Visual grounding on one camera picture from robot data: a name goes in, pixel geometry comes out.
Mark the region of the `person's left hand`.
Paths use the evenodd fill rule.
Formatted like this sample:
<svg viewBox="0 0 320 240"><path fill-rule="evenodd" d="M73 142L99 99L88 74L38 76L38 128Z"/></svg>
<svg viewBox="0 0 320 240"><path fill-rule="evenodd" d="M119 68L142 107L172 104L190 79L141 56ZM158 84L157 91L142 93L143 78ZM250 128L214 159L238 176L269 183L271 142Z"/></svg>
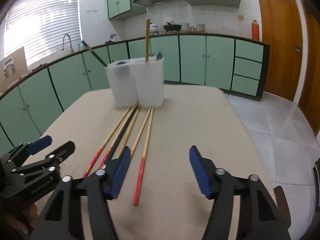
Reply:
<svg viewBox="0 0 320 240"><path fill-rule="evenodd" d="M38 208L35 203L28 208L14 213L13 211L4 214L4 218L10 227L17 233L30 236L39 218Z"/></svg>

